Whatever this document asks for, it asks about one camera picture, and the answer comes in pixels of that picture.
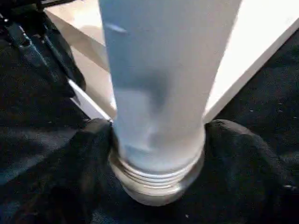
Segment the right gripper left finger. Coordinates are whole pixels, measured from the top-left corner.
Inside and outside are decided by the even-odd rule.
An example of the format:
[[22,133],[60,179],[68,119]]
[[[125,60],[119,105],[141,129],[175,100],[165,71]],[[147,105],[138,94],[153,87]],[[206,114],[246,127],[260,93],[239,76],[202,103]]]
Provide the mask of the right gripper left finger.
[[112,125],[89,121],[39,166],[38,190],[14,215],[16,224],[104,224],[129,221],[129,197],[109,164]]

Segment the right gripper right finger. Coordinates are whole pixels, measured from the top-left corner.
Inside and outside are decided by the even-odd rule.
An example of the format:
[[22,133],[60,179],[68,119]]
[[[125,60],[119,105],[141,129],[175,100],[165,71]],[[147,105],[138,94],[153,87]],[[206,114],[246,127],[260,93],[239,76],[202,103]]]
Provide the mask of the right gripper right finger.
[[235,122],[206,124],[207,149],[199,221],[203,224],[296,224],[299,151],[279,154]]

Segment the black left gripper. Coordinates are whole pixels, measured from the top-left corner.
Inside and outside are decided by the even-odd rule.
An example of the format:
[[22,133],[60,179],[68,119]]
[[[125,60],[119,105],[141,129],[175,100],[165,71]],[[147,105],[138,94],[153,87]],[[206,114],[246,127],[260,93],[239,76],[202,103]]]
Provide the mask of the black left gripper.
[[[53,0],[1,0],[0,30],[6,29],[13,46],[30,65],[41,72],[41,77],[51,89],[72,98],[75,93],[67,77],[84,91],[86,82],[74,61],[68,42],[58,30],[52,30],[54,25],[44,12],[45,8],[53,5]],[[47,30],[44,40],[48,47],[39,35],[27,35],[14,21],[45,26]]]

